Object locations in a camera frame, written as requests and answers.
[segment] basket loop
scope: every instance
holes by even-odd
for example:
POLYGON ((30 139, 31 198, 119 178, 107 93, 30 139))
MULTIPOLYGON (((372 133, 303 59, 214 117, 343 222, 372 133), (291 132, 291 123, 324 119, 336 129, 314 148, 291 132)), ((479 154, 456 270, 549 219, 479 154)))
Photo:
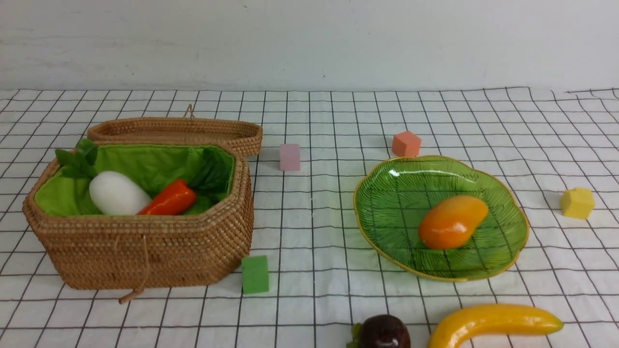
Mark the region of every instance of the basket loop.
POLYGON ((183 118, 187 117, 187 114, 189 114, 189 119, 191 120, 192 118, 195 118, 196 116, 193 114, 193 105, 191 105, 191 103, 189 103, 189 106, 187 106, 187 110, 185 110, 185 114, 183 115, 183 118))
MULTIPOLYGON (((116 242, 114 243, 115 249, 116 249, 116 244, 118 243, 119 239, 120 239, 120 236, 116 237, 116 242)), ((148 249, 148 246, 146 245, 145 235, 142 236, 142 243, 144 244, 144 264, 146 265, 146 268, 144 270, 144 278, 142 279, 140 286, 138 286, 136 289, 134 289, 132 292, 128 293, 127 295, 118 299, 118 303, 120 304, 127 303, 133 300, 134 298, 138 297, 139 295, 142 295, 142 293, 144 292, 144 286, 146 285, 146 280, 148 280, 149 275, 150 275, 149 249, 148 249)))

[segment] green block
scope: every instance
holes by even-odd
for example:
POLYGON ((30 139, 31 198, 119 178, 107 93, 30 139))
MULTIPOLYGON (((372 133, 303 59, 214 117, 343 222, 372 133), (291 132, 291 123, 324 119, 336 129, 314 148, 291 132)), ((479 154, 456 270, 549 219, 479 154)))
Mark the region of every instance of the green block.
POLYGON ((258 294, 269 291, 269 265, 266 255, 251 256, 241 260, 243 268, 243 293, 258 294))

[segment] foam cube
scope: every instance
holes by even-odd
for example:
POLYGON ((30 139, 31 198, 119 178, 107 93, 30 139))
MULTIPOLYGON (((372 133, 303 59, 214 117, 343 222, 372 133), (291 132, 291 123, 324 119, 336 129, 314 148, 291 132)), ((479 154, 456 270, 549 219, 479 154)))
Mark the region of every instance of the foam cube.
POLYGON ((298 172, 301 170, 301 147, 299 144, 282 144, 279 146, 279 170, 298 172))
POLYGON ((266 255, 243 258, 241 268, 244 294, 258 294, 269 291, 269 265, 266 255))
POLYGON ((419 148, 421 146, 421 138, 413 134, 413 132, 406 131, 393 137, 391 151, 398 157, 417 157, 419 156, 419 148))
POLYGON ((564 216, 587 220, 594 207, 593 193, 589 189, 567 189, 561 196, 561 211, 564 216))

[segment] white wall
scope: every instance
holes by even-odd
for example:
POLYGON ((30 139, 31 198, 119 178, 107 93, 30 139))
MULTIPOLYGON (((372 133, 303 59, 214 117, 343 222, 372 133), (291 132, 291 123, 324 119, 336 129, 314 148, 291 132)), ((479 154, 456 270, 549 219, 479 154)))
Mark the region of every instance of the white wall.
POLYGON ((0 0, 0 89, 619 86, 618 0, 0 0))

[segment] yellow banana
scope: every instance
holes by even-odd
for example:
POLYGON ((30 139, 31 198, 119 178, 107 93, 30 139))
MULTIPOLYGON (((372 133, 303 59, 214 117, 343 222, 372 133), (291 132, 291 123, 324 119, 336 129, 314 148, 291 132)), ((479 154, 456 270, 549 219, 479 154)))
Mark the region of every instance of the yellow banana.
POLYGON ((476 305, 458 310, 440 322, 428 348, 458 348, 484 334, 547 335, 562 328, 559 318, 541 308, 501 303, 476 305))

